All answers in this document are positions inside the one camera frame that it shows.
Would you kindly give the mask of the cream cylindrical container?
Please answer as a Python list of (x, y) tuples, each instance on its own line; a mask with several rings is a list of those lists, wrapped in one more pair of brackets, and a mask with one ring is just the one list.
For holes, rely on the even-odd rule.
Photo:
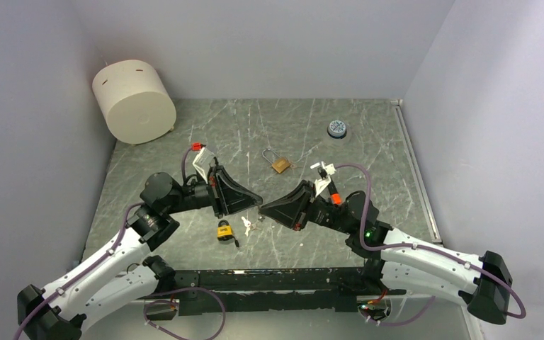
[(92, 81), (93, 94), (111, 134), (140, 145), (174, 129), (176, 107), (156, 69), (129, 59), (110, 64)]

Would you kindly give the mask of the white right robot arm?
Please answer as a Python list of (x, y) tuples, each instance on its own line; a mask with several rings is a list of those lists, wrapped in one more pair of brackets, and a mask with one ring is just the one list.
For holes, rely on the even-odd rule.
[(346, 246), (365, 259), (361, 285), (368, 293), (406, 290), (431, 295), (461, 305), (490, 324), (526, 316), (524, 308), (509, 311), (513, 279), (500, 254), (466, 254), (417, 239), (379, 221), (378, 209), (363, 191), (343, 200), (335, 193), (322, 198), (312, 182), (301, 181), (259, 212), (294, 231), (311, 222), (346, 234)]

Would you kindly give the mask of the yellow black padlock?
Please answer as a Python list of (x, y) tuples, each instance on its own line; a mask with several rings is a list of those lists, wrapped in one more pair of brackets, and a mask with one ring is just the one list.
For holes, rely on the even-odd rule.
[(240, 248), (239, 240), (236, 238), (230, 223), (227, 220), (220, 220), (217, 225), (217, 240), (220, 244), (233, 244)]

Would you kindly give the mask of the orange black marker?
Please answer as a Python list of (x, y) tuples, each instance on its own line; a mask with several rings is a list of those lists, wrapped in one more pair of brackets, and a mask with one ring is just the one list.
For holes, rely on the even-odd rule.
[(338, 189), (335, 185), (335, 183), (331, 180), (327, 186), (327, 190), (330, 195), (331, 202), (334, 205), (341, 205), (342, 204), (342, 198), (338, 192)]

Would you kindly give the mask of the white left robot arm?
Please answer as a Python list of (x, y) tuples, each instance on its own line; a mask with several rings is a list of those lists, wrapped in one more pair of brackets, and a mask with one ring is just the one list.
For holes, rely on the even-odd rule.
[(152, 252), (178, 228), (172, 214), (211, 207), (216, 217), (261, 205), (261, 196), (234, 181), (220, 165), (207, 179), (179, 184), (165, 172), (152, 174), (130, 205), (113, 238), (96, 253), (43, 288), (29, 285), (17, 296), (19, 339), (80, 339), (98, 321), (129, 302), (164, 298), (175, 271)]

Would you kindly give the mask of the small brass padlock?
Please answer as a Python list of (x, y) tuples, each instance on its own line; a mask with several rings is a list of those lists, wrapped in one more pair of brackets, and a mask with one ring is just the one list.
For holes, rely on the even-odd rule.
[(261, 156), (271, 165), (271, 168), (278, 174), (282, 174), (291, 167), (291, 163), (278, 155), (271, 148), (266, 148), (261, 152)]

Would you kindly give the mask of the silver key pair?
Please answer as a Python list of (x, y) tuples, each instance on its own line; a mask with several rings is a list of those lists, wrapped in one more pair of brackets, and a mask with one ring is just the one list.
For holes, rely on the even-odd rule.
[(241, 219), (242, 219), (243, 225), (245, 227), (244, 234), (245, 234), (246, 237), (248, 237), (251, 232), (258, 229), (257, 224), (251, 222), (245, 216), (241, 216)]

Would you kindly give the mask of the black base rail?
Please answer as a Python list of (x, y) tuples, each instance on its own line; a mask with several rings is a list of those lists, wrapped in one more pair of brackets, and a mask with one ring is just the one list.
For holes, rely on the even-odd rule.
[(174, 300), (181, 316), (220, 311), (331, 309), (356, 312), (363, 303), (406, 294), (362, 277), (362, 268), (179, 270), (157, 283), (147, 298)]

